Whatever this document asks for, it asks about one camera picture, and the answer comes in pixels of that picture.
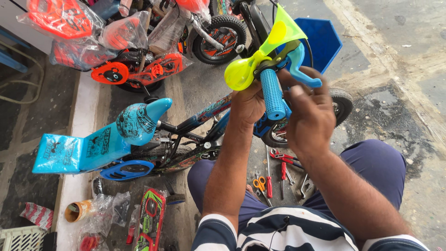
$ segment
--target striped shirt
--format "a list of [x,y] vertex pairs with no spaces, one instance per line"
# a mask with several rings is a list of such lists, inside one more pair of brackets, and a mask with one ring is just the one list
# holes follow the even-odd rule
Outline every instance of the striped shirt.
[[[285,226],[284,218],[289,216]],[[350,232],[336,220],[301,206],[273,207],[256,214],[237,236],[219,214],[201,219],[193,251],[358,251]],[[362,251],[427,251],[419,240],[398,235],[366,241]]]

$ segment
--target white plastic crate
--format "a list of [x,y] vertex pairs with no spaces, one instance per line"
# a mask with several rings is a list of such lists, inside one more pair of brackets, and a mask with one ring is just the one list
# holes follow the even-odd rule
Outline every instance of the white plastic crate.
[[43,237],[47,233],[38,226],[3,229],[0,234],[0,251],[42,251]]

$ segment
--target man's left hand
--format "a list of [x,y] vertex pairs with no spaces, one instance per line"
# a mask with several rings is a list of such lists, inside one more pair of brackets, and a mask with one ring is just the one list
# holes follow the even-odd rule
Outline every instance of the man's left hand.
[[260,81],[254,80],[242,91],[233,91],[231,100],[231,118],[234,118],[233,121],[242,123],[243,126],[252,127],[265,113],[265,101]]

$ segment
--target hand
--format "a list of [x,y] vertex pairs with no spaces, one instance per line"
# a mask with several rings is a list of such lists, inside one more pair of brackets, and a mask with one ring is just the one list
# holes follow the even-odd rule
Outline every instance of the hand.
[[302,88],[300,82],[292,84],[289,81],[287,84],[294,86],[284,92],[293,112],[288,121],[288,145],[300,160],[305,161],[330,152],[330,137],[336,125],[336,116],[327,80],[313,68],[300,67],[300,71],[322,81],[322,87],[314,88],[313,93]]
[[244,126],[253,128],[254,123],[265,113],[262,84],[254,80],[242,90],[233,91],[231,98],[231,118]]

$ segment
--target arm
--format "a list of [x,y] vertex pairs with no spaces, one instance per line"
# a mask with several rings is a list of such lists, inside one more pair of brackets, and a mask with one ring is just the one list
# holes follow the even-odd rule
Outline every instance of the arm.
[[411,234],[392,204],[330,151],[336,118],[327,81],[314,69],[302,67],[301,71],[312,78],[321,78],[323,86],[315,88],[311,95],[300,85],[285,93],[293,111],[288,143],[332,213],[359,243]]
[[254,81],[247,89],[232,93],[223,145],[204,192],[202,216],[211,213],[223,215],[236,231],[245,196],[252,131],[254,123],[265,111],[261,88],[260,82]]

